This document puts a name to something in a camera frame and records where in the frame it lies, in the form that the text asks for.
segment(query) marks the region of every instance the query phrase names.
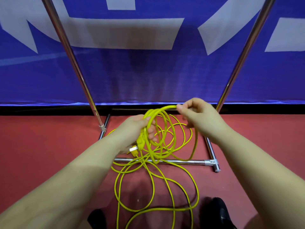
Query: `extension cord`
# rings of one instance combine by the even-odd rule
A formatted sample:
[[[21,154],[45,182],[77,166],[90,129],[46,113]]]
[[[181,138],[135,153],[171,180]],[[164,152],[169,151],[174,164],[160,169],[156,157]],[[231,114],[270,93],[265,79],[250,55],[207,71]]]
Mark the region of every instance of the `extension cord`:
[[[126,224],[126,227],[125,229],[128,228],[129,224],[131,223],[131,221],[137,217],[138,215],[140,214],[143,214],[143,213],[146,213],[146,212],[151,212],[151,211],[156,211],[156,210],[161,210],[161,211],[173,211],[173,223],[172,223],[172,229],[174,228],[175,226],[175,212],[176,211],[187,211],[189,210],[190,211],[190,215],[191,215],[191,229],[193,229],[193,223],[194,223],[194,220],[193,220],[193,211],[192,209],[195,208],[198,203],[199,203],[199,191],[198,191],[198,188],[197,188],[197,185],[196,185],[196,182],[195,180],[193,179],[192,175],[185,169],[183,168],[182,166],[180,165],[177,165],[177,164],[174,164],[172,162],[168,162],[166,160],[164,160],[165,158],[169,157],[170,155],[172,155],[174,158],[176,158],[177,160],[181,160],[181,161],[189,161],[192,159],[193,155],[194,155],[194,152],[196,150],[196,146],[197,146],[197,140],[198,140],[198,133],[197,133],[197,130],[195,129],[195,144],[194,144],[194,148],[193,148],[193,151],[192,151],[192,154],[191,156],[189,157],[189,159],[181,159],[181,158],[178,158],[177,156],[175,156],[173,154],[173,152],[181,149],[183,146],[185,146],[192,138],[192,135],[193,135],[193,131],[192,129],[190,129],[191,131],[191,135],[189,137],[189,139],[187,141],[186,138],[185,138],[185,131],[182,127],[182,125],[185,125],[186,124],[183,124],[183,123],[180,123],[179,120],[174,117],[173,115],[170,114],[171,117],[173,117],[177,123],[173,124],[170,120],[170,117],[169,115],[165,112],[165,110],[167,109],[176,109],[176,105],[169,105],[169,106],[165,106],[163,108],[160,108],[160,109],[150,109],[148,110],[144,117],[143,118],[146,118],[148,116],[150,116],[150,120],[148,121],[148,124],[147,124],[147,127],[143,128],[142,131],[141,131],[141,134],[139,136],[139,138],[137,139],[137,146],[138,146],[138,150],[140,152],[140,156],[138,156],[139,152],[137,150],[134,150],[132,151],[132,155],[135,157],[135,159],[133,159],[132,161],[128,162],[127,164],[119,164],[119,163],[116,163],[116,162],[113,162],[113,164],[115,165],[118,165],[118,166],[123,166],[123,168],[121,170],[116,170],[114,169],[113,167],[112,170],[117,172],[118,175],[116,177],[116,180],[115,180],[115,183],[114,183],[114,194],[115,194],[115,197],[118,201],[118,207],[117,207],[117,215],[116,215],[116,228],[118,229],[119,228],[119,213],[120,213],[120,206],[122,206],[124,209],[130,211],[130,212],[135,212],[136,214],[134,216],[131,217],[131,219],[127,222]],[[164,120],[164,125],[165,125],[165,128],[162,129],[158,124],[157,124],[157,116],[159,117],[162,117],[163,120]],[[152,121],[155,119],[156,123],[155,123],[155,127],[156,127],[156,131],[157,133],[155,134],[158,135],[158,138],[159,138],[159,142],[153,142],[152,140],[149,140],[148,139],[148,132],[147,130],[150,128],[151,124],[152,124]],[[180,125],[180,128],[183,132],[183,143],[180,147],[178,148],[175,148],[176,146],[176,133],[175,133],[175,129],[174,129],[174,126],[175,125]],[[172,136],[173,136],[173,139],[171,140],[171,142],[166,145],[165,144],[165,138],[166,138],[166,134],[167,133],[170,133]],[[189,196],[188,194],[186,193],[185,189],[176,181],[170,179],[170,178],[166,178],[164,176],[164,174],[161,172],[161,170],[157,167],[157,164],[159,161],[163,161],[163,162],[166,162],[170,165],[173,165],[173,166],[176,166],[176,167],[179,167],[181,169],[183,169],[189,176],[190,178],[192,179],[194,185],[195,185],[195,189],[196,189],[196,194],[197,194],[197,201],[196,203],[191,206],[191,203],[190,203],[190,200],[189,200]],[[129,170],[133,165],[135,164],[138,164],[138,163],[141,163],[138,167],[136,167],[135,169],[132,169],[132,170]],[[154,166],[161,174],[161,176],[155,174],[155,173],[152,173],[148,167],[147,167],[147,164],[150,164],[152,166]],[[149,203],[142,209],[138,209],[138,210],[135,210],[135,209],[130,209],[128,207],[126,207],[121,201],[120,201],[120,195],[121,195],[121,184],[122,184],[122,180],[123,180],[123,177],[126,173],[131,173],[131,172],[134,172],[136,170],[138,170],[139,168],[141,167],[144,167],[147,171],[148,171],[148,174],[151,178],[151,181],[152,181],[152,197],[149,201]],[[120,179],[120,183],[119,183],[119,190],[118,190],[118,193],[116,191],[116,185],[117,185],[117,181],[119,180],[120,178],[120,175],[122,175],[121,179]],[[154,195],[155,195],[155,184],[154,184],[154,180],[153,180],[153,176],[155,177],[158,177],[158,178],[161,178],[161,179],[164,179],[165,183],[166,183],[166,186],[168,188],[168,191],[170,193],[170,197],[171,197],[171,200],[172,200],[172,203],[173,203],[173,208],[168,208],[168,207],[156,207],[156,208],[150,208],[150,209],[147,209],[150,204],[152,203],[153,201],[153,198],[154,198]],[[170,187],[169,187],[169,184],[168,184],[168,181],[171,181],[173,183],[175,183],[176,185],[178,185],[182,191],[184,192],[185,196],[186,196],[186,199],[187,199],[187,202],[188,202],[188,205],[189,207],[187,208],[175,208],[175,203],[174,203],[174,199],[173,199],[173,194],[170,190]]]

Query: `black shoe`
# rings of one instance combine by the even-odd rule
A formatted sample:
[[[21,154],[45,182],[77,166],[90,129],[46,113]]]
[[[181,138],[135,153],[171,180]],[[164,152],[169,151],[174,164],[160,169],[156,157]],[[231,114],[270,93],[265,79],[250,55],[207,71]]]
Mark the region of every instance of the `black shoe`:
[[[106,229],[106,218],[101,209],[95,209],[87,218],[92,229]]]
[[[200,209],[200,228],[236,229],[221,198],[210,199]]]

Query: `right hand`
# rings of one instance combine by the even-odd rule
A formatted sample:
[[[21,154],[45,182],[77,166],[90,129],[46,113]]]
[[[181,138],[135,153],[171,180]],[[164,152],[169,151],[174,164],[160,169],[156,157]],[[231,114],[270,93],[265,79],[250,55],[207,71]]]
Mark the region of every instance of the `right hand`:
[[[177,104],[177,110],[184,119],[187,119],[188,128],[195,127],[201,135],[208,137],[213,143],[217,144],[219,139],[231,129],[216,109],[202,99],[193,98],[183,105]]]

